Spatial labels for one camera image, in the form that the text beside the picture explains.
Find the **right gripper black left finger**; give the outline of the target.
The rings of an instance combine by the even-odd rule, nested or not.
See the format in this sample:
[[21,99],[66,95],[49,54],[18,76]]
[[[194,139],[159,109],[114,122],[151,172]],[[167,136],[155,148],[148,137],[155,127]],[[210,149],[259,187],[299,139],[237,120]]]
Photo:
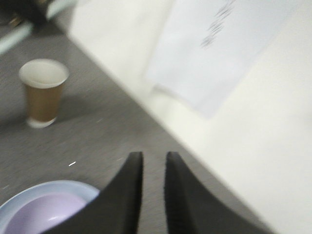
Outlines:
[[136,234],[142,204],[143,153],[131,152],[120,171],[81,211],[46,234]]

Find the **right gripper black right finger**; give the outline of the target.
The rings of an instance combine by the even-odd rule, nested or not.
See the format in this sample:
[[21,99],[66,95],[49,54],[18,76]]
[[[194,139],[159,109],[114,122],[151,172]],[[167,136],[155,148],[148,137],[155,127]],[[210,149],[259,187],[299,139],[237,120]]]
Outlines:
[[166,155],[165,213],[170,234],[263,234],[219,201],[179,153]]

